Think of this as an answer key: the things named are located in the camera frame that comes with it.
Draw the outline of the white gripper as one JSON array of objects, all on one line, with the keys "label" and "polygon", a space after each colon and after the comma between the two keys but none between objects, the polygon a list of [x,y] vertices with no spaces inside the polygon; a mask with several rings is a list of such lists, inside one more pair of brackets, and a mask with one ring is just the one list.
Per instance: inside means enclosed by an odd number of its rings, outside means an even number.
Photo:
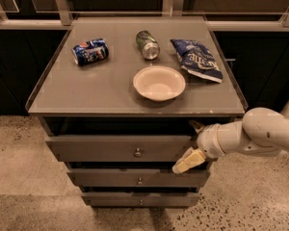
[{"label": "white gripper", "polygon": [[223,155],[218,142],[218,129],[220,124],[205,126],[196,120],[190,120],[189,124],[194,128],[197,136],[198,149],[190,147],[172,167],[175,174],[183,173],[190,168],[199,166],[205,162],[206,157],[217,159]]}]

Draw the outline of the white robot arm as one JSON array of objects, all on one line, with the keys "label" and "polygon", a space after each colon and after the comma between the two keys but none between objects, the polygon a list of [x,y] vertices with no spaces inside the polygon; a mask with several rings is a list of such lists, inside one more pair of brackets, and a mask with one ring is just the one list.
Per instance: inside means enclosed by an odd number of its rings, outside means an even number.
[{"label": "white robot arm", "polygon": [[289,118],[271,109],[251,109],[241,120],[227,124],[191,124],[197,132],[197,148],[187,149],[175,163],[176,174],[229,153],[264,157],[289,152]]}]

